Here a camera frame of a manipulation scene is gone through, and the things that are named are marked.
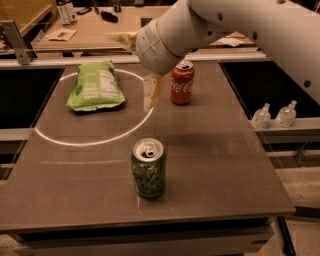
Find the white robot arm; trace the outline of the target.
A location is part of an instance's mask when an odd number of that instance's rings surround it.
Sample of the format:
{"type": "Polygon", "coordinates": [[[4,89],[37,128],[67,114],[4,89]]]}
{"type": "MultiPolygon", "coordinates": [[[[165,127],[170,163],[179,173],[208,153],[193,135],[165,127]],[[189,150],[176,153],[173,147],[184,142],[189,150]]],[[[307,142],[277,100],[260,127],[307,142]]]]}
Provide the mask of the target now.
{"type": "Polygon", "coordinates": [[[253,41],[299,86],[320,102],[320,15],[290,0],[178,0],[161,17],[136,32],[105,37],[136,53],[151,74],[144,85],[144,109],[153,108],[163,76],[191,51],[228,33],[253,41]]]}

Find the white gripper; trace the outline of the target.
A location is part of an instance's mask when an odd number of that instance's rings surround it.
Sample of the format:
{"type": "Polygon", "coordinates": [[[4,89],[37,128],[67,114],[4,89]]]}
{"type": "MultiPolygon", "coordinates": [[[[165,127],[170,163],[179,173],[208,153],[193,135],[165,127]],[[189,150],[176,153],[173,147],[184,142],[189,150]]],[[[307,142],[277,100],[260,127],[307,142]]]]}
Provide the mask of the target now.
{"type": "Polygon", "coordinates": [[[144,110],[149,111],[157,105],[163,88],[168,82],[168,75],[181,60],[172,54],[162,42],[157,30],[158,22],[153,20],[136,32],[107,33],[105,38],[120,47],[134,51],[141,64],[153,72],[143,81],[144,110]]]}

